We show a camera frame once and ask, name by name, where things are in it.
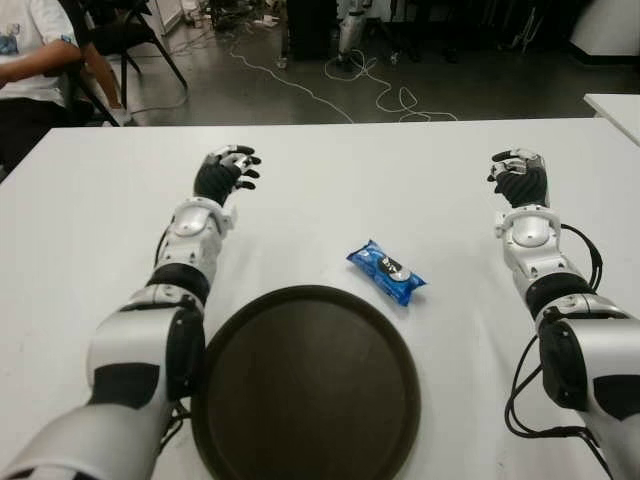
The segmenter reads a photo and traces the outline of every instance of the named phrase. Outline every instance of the white table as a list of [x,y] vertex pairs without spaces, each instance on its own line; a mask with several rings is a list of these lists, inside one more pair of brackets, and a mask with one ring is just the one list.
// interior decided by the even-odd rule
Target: white table
[[587,93],[584,101],[640,146],[640,95]]
[[[239,223],[219,258],[209,337],[271,290],[342,288],[389,318],[416,363],[422,418],[398,479],[604,478],[582,442],[522,440],[503,424],[533,324],[493,237],[506,202],[485,182],[492,154],[543,153],[554,207],[604,255],[601,292],[640,312],[640,162],[604,119],[51,132],[0,186],[0,465],[86,401],[96,326],[147,281],[175,205],[205,153],[225,143],[252,145],[265,162],[258,190],[234,199]],[[345,260],[369,238],[430,282],[408,308]],[[580,242],[564,246],[588,273]],[[578,421],[536,385],[519,402],[533,426]],[[154,474],[177,478],[209,478],[188,425]]]

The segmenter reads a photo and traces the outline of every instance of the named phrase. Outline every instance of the dark round tray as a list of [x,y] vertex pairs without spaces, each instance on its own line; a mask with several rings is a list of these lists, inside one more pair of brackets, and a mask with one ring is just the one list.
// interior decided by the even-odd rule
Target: dark round tray
[[218,480],[389,480],[415,439],[420,390],[380,312],[342,290],[300,286],[222,326],[191,408]]

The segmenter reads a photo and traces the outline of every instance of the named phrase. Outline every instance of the robotic arm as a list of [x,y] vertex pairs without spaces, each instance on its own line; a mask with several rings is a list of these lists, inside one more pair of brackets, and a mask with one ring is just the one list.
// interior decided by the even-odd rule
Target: robotic arm
[[[496,234],[535,320],[544,389],[558,406],[579,413],[613,479],[637,480],[640,321],[596,294],[599,281],[587,282],[561,253],[561,224],[549,208],[542,157],[517,149],[493,161],[488,180],[512,206],[498,215]],[[568,436],[562,429],[548,436]]]
[[253,189],[253,149],[227,146],[204,160],[194,197],[178,206],[147,285],[107,318],[91,342],[91,398],[47,425],[0,479],[143,480],[151,477],[179,400],[197,386],[204,305],[232,217],[234,188]]

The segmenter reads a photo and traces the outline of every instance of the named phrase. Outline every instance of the cable on floor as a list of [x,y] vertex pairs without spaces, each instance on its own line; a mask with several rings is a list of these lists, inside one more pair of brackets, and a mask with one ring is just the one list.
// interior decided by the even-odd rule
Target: cable on floor
[[[409,88],[406,86],[401,86],[400,89],[398,90],[398,103],[400,104],[400,108],[385,107],[384,105],[382,105],[382,99],[389,92],[393,90],[393,86],[391,85],[391,83],[387,82],[386,80],[382,80],[381,78],[371,74],[371,70],[377,65],[378,59],[376,57],[367,59],[364,52],[362,52],[362,50],[354,49],[353,52],[360,56],[361,61],[357,62],[354,58],[351,58],[351,62],[356,67],[358,67],[360,71],[358,71],[354,76],[349,78],[338,77],[336,75],[330,74],[328,71],[328,67],[329,65],[337,61],[337,57],[336,57],[336,58],[332,58],[327,63],[325,63],[324,65],[325,76],[331,80],[336,80],[340,82],[354,82],[359,78],[366,77],[370,80],[373,80],[376,83],[379,83],[380,85],[383,85],[385,89],[376,98],[376,107],[380,111],[385,113],[404,113],[404,115],[398,119],[398,122],[402,122],[405,119],[414,117],[414,116],[424,118],[427,121],[431,121],[432,117],[436,115],[447,116],[452,118],[453,120],[458,121],[458,117],[456,117],[454,114],[449,112],[429,112],[426,110],[425,111],[414,110],[414,107],[418,105],[418,99],[413,94],[413,92],[409,90]],[[405,103],[404,101],[405,97],[408,97],[410,102],[409,104]]]
[[353,121],[353,119],[344,111],[342,110],[340,107],[338,107],[337,105],[334,105],[333,103],[331,103],[329,100],[326,100],[322,97],[317,96],[315,93],[313,93],[311,90],[309,90],[307,87],[304,87],[302,85],[300,85],[299,83],[294,83],[294,82],[289,82],[288,80],[285,80],[284,78],[276,75],[273,70],[271,70],[270,68],[267,67],[263,67],[261,65],[253,65],[252,63],[250,63],[247,58],[244,55],[241,55],[239,53],[235,53],[234,49],[235,49],[236,45],[234,44],[231,49],[229,50],[229,55],[231,55],[231,57],[242,60],[242,63],[245,64],[245,66],[247,66],[248,68],[251,68],[252,70],[259,70],[261,72],[265,72],[268,73],[274,80],[277,80],[280,83],[283,83],[284,85],[287,85],[289,87],[294,87],[297,88],[299,90],[302,90],[303,92],[305,92],[306,94],[308,94],[311,98],[313,98],[314,100],[323,103],[325,105],[328,105],[329,107],[331,107],[332,109],[334,109],[336,112],[338,112],[340,115],[342,115],[345,119],[347,119],[347,121],[349,123],[356,123]]

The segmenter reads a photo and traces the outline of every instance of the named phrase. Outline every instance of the blue wrapper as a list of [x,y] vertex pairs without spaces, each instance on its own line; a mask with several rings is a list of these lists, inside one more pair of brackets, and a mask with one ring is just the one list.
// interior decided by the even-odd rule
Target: blue wrapper
[[419,276],[384,253],[373,240],[350,254],[347,260],[360,267],[376,285],[403,307],[409,304],[412,291],[426,285]]

